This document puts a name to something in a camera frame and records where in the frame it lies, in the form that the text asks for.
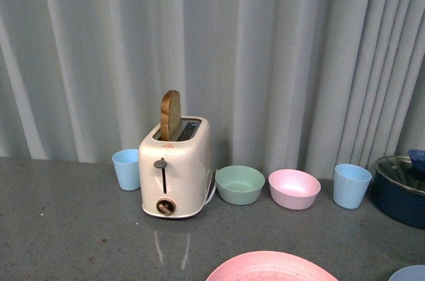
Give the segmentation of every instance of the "glass lid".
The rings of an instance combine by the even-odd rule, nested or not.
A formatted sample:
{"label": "glass lid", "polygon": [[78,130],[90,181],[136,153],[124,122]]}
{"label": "glass lid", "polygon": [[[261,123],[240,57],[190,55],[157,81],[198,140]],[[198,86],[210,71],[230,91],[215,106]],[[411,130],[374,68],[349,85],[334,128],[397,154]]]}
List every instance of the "glass lid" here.
{"label": "glass lid", "polygon": [[379,158],[375,169],[389,181],[402,188],[425,195],[425,171],[413,167],[409,157],[388,156]]}

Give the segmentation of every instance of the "bread slice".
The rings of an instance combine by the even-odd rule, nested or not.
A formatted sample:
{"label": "bread slice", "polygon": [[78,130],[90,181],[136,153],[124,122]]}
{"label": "bread slice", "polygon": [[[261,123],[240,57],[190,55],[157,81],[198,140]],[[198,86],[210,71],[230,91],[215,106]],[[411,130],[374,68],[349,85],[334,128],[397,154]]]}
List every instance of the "bread slice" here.
{"label": "bread slice", "polygon": [[169,90],[161,102],[161,140],[170,140],[180,125],[180,118],[180,93]]}

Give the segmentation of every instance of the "white toaster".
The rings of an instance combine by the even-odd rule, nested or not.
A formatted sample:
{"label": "white toaster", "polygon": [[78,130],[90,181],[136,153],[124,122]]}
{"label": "white toaster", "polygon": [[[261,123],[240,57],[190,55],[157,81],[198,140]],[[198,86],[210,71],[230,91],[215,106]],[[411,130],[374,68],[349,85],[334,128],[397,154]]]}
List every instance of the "white toaster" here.
{"label": "white toaster", "polygon": [[210,126],[200,117],[182,117],[170,141],[161,140],[160,124],[139,147],[143,210],[163,218],[197,214],[212,183]]}

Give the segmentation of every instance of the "green bowl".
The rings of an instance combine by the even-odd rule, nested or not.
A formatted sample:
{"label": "green bowl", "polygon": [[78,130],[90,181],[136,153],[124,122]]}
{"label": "green bowl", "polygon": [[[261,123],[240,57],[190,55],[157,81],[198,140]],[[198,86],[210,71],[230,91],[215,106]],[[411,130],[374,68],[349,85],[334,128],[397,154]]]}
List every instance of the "green bowl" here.
{"label": "green bowl", "polygon": [[220,197],[233,205],[249,205],[258,199],[266,179],[247,166],[228,166],[215,174]]}

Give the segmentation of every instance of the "light blue cup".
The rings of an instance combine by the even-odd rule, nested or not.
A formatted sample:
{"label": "light blue cup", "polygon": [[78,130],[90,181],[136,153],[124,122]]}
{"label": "light blue cup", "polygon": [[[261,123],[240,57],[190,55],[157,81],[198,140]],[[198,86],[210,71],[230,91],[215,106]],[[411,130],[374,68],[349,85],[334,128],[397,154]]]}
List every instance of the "light blue cup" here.
{"label": "light blue cup", "polygon": [[365,168],[342,163],[335,167],[333,200],[346,209],[356,209],[365,196],[372,174]]}
{"label": "light blue cup", "polygon": [[112,156],[112,161],[121,189],[128,191],[139,189],[139,150],[121,150]]}

